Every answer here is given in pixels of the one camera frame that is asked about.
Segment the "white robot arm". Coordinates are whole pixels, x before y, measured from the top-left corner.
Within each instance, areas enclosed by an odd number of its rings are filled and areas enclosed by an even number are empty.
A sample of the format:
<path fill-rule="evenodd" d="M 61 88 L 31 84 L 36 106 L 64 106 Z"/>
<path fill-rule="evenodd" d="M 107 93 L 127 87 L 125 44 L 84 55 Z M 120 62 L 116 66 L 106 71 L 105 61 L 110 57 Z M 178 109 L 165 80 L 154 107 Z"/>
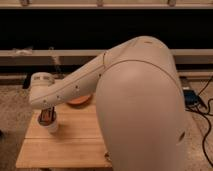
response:
<path fill-rule="evenodd" d="M 31 77 L 29 103 L 48 109 L 94 94 L 96 113 L 114 171 L 184 171 L 185 103 L 171 50 L 139 36 L 104 51 L 56 82 Z"/>

